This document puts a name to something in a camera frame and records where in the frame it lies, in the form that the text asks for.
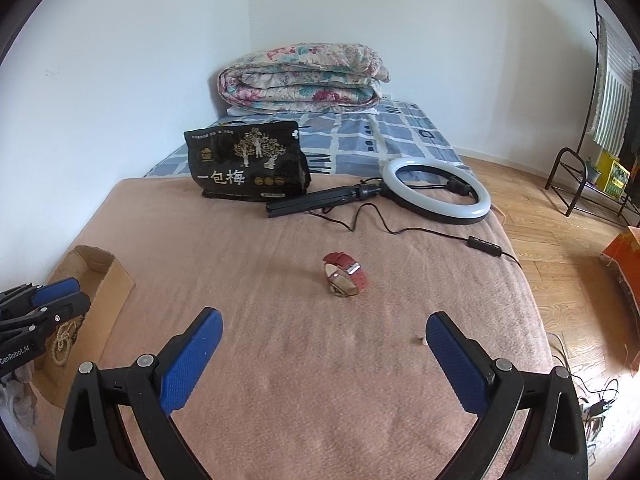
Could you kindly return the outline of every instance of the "metal rack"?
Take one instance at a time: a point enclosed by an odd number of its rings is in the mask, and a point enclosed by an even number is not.
[[[596,0],[593,0],[593,8],[595,10],[595,15],[596,15],[596,34],[591,33],[591,35],[593,36],[593,39],[596,41],[596,66],[593,73],[593,87],[591,88],[591,100],[589,102],[587,117],[584,120],[584,128],[582,129],[582,135],[580,136],[580,141],[578,142],[577,149],[572,150],[569,147],[564,147],[560,149],[560,151],[558,152],[558,156],[556,156],[556,161],[554,163],[553,169],[551,170],[551,173],[549,173],[549,178],[546,181],[545,189],[550,189],[550,188],[553,189],[556,195],[560,197],[560,200],[562,200],[562,202],[566,206],[566,212],[564,213],[565,216],[569,216],[574,210],[578,210],[583,213],[587,213],[589,215],[600,218],[602,220],[613,222],[614,224],[628,226],[630,225],[630,222],[626,219],[624,213],[627,210],[640,216],[640,210],[638,209],[638,206],[636,206],[636,204],[634,204],[630,200],[629,195],[627,193],[623,193],[622,197],[620,197],[619,199],[616,199],[604,193],[602,190],[594,186],[591,182],[587,181],[587,164],[584,161],[584,159],[580,156],[580,149],[582,147],[582,143],[584,142],[584,136],[587,133],[587,127],[589,126],[589,118],[591,117],[591,110],[593,108],[593,97],[595,95],[596,85],[598,83],[598,66],[600,63],[599,61],[600,60],[600,13],[598,12],[598,3]],[[562,162],[562,156],[565,153],[569,153],[570,155],[572,155],[575,158],[575,160],[579,163],[580,168],[574,168],[573,166],[565,162]],[[570,191],[568,189],[565,189],[564,187],[556,186],[556,184],[553,183],[553,180],[554,180],[554,177],[556,176],[556,171],[558,170],[558,168],[563,168],[578,183],[578,188],[576,191]],[[584,191],[585,188],[590,189],[598,193],[599,195],[607,198],[608,200],[612,201],[614,204],[616,204],[615,208],[605,206],[600,202],[596,202],[595,200],[592,200],[591,198],[583,197],[582,192]],[[567,202],[567,199],[565,199],[563,195],[567,195],[570,198],[571,202]],[[596,212],[578,207],[577,205],[578,200],[585,200],[587,202],[597,204],[600,208],[606,209],[608,211],[611,211],[612,213],[615,213],[615,216],[613,218],[611,216],[603,216],[603,215],[597,214]],[[640,220],[638,221],[638,224],[636,224],[636,227],[640,227]]]

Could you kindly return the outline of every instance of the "metal screw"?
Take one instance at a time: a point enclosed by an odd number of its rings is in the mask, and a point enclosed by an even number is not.
[[[495,360],[495,367],[498,368],[498,370],[502,370],[503,372],[511,372],[511,370],[513,369],[511,361],[503,357]]]
[[[569,378],[569,372],[563,366],[557,366],[556,367],[556,375],[558,377],[560,377],[561,379],[568,379]]]
[[[90,363],[89,361],[85,361],[84,363],[82,363],[79,367],[78,367],[78,371],[81,374],[87,374],[89,373],[91,370],[94,369],[94,364]]]
[[[138,363],[138,366],[146,368],[153,364],[154,357],[151,354],[143,354],[138,358],[136,362]]]

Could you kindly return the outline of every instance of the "white wall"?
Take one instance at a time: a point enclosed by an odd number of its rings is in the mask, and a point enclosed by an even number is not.
[[[249,0],[249,9],[252,50],[312,41],[377,50],[391,73],[384,91],[420,105],[461,152],[547,173],[560,147],[577,144],[593,83],[592,0]]]
[[[217,118],[248,0],[45,0],[0,66],[0,290],[46,277],[119,180]]]

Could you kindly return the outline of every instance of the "red watch strap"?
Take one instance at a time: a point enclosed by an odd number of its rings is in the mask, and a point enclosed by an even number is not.
[[[340,267],[347,273],[349,272],[350,268],[353,268],[353,266],[359,266],[359,263],[347,253],[329,253],[322,260],[325,263]],[[367,285],[369,284],[367,281],[367,276],[365,275],[364,270],[362,270],[361,267],[349,274],[349,277],[353,284],[358,288],[358,292],[362,292],[365,288],[367,288]]]

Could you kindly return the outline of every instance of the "blue patterned bedsheet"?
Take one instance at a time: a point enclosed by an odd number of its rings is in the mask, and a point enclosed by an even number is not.
[[[297,121],[300,146],[312,173],[380,176],[384,165],[400,156],[435,158],[469,171],[417,105],[385,100],[376,109],[377,115],[278,113],[227,116],[215,124]],[[188,174],[187,145],[184,144],[156,164],[145,177]]]

